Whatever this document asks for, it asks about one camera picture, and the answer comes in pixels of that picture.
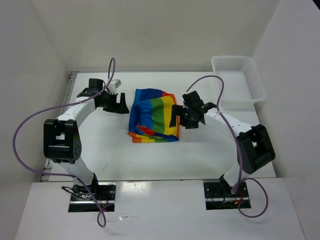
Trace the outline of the rainbow striped shorts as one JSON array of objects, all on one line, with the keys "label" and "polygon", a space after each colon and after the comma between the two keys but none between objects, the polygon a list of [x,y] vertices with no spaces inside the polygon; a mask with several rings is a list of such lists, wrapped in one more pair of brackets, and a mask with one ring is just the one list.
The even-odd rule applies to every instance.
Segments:
[{"label": "rainbow striped shorts", "polygon": [[136,89],[128,135],[133,143],[169,143],[179,140],[179,126],[170,127],[175,95],[160,89]]}]

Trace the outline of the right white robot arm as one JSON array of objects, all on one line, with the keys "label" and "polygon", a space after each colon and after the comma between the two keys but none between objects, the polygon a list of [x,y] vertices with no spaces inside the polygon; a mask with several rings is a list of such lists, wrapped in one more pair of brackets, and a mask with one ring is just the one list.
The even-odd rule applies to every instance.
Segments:
[{"label": "right white robot arm", "polygon": [[219,178],[219,191],[223,196],[234,195],[242,180],[275,159],[265,126],[253,126],[222,113],[217,104],[204,103],[196,91],[182,97],[183,105],[174,104],[171,107],[170,127],[181,125],[186,129],[197,129],[202,123],[235,141],[237,163]]}]

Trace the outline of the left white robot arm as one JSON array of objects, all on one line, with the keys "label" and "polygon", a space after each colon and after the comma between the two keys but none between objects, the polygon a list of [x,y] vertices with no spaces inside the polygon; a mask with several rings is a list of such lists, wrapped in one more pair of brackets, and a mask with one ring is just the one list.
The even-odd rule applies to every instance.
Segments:
[{"label": "left white robot arm", "polygon": [[125,93],[120,94],[117,102],[119,79],[112,79],[108,84],[102,79],[90,78],[88,87],[76,97],[76,105],[55,119],[47,119],[43,126],[44,156],[60,165],[74,181],[75,192],[89,200],[96,199],[100,187],[96,175],[83,161],[82,143],[79,126],[97,108],[116,114],[128,114]]}]

